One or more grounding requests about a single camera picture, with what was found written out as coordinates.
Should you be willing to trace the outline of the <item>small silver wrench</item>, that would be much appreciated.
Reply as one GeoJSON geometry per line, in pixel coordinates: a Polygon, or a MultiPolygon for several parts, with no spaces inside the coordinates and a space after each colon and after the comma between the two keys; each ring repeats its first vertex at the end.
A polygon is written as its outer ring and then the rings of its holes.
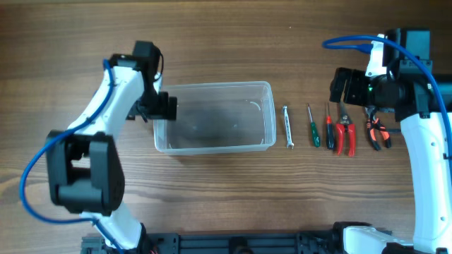
{"type": "Polygon", "coordinates": [[[290,128],[290,119],[289,114],[287,110],[287,106],[282,106],[282,113],[284,116],[284,124],[285,124],[285,132],[286,132],[286,138],[287,138],[287,148],[293,149],[294,143],[292,142],[292,134],[291,134],[291,128],[290,128]]]}

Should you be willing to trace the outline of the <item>red black screwdriver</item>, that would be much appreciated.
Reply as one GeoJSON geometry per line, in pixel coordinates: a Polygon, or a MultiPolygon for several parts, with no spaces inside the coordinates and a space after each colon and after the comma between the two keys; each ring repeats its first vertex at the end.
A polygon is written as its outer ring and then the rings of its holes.
{"type": "Polygon", "coordinates": [[[329,150],[335,149],[335,136],[333,130],[333,122],[329,109],[329,103],[326,103],[326,147],[329,150]]]}

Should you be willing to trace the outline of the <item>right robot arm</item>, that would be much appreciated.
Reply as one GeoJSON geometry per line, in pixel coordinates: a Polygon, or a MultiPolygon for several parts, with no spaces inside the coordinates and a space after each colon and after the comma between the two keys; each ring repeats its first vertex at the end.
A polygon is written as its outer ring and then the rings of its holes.
{"type": "Polygon", "coordinates": [[[451,77],[435,75],[427,29],[397,28],[323,42],[327,49],[354,49],[370,56],[365,71],[339,68],[330,99],[365,107],[368,131],[387,134],[377,111],[391,111],[407,146],[415,198],[411,241],[373,226],[338,222],[340,253],[451,252],[451,77]]]}

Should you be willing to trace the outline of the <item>red handled snips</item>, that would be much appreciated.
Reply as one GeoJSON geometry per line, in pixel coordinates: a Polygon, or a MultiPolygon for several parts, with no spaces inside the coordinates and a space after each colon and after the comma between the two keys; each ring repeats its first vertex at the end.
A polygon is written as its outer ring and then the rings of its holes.
{"type": "Polygon", "coordinates": [[[350,115],[347,112],[345,104],[340,102],[340,118],[335,125],[335,130],[337,134],[337,155],[340,155],[344,148],[345,136],[348,135],[349,138],[349,151],[348,156],[354,157],[356,153],[356,129],[353,124],[350,115]]]}

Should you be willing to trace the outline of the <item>clear plastic container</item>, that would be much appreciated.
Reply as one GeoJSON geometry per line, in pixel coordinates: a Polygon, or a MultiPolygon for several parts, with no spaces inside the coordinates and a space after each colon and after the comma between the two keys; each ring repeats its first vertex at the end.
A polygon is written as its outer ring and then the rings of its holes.
{"type": "Polygon", "coordinates": [[[276,115],[266,81],[168,85],[177,119],[153,122],[155,148],[167,155],[266,151],[276,143],[276,115]]]}

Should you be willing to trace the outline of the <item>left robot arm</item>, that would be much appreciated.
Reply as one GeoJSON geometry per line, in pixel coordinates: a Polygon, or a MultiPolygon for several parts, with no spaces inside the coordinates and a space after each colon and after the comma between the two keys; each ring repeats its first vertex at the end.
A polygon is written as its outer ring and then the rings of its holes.
{"type": "Polygon", "coordinates": [[[145,227],[123,202],[125,177],[116,138],[129,119],[177,117],[177,98],[161,90],[164,58],[152,43],[137,41],[131,54],[114,54],[83,113],[66,131],[46,139],[49,192],[56,206],[88,220],[107,253],[154,253],[145,227]]]}

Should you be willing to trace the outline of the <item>green handled screwdriver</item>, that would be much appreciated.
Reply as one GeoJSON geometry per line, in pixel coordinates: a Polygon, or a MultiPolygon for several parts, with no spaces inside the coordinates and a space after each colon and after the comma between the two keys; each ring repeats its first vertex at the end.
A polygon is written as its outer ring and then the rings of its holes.
{"type": "Polygon", "coordinates": [[[316,123],[314,122],[313,116],[312,116],[312,112],[311,112],[311,107],[308,104],[307,105],[307,110],[308,110],[308,114],[309,114],[309,122],[310,122],[310,128],[311,128],[311,138],[312,138],[312,142],[314,147],[320,147],[321,146],[321,140],[319,137],[319,133],[316,127],[316,123]]]}

